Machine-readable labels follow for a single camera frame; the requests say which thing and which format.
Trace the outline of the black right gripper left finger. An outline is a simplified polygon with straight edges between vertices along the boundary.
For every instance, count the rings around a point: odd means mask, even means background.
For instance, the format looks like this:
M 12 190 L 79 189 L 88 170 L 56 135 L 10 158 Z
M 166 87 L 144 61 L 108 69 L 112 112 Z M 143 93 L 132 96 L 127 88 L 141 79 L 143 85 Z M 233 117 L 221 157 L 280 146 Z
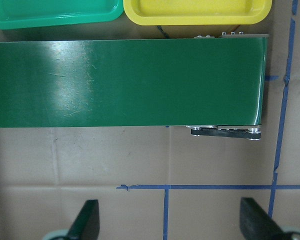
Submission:
M 87 200 L 66 234 L 67 240 L 97 240 L 100 233 L 99 201 Z

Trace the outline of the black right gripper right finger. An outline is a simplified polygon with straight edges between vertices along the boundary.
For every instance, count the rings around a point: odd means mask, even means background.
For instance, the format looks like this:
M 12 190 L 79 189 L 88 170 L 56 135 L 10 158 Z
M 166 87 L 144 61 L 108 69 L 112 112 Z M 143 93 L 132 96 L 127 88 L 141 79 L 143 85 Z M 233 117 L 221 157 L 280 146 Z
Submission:
M 240 200 L 239 227 L 245 240 L 288 239 L 288 235 L 251 197 Z

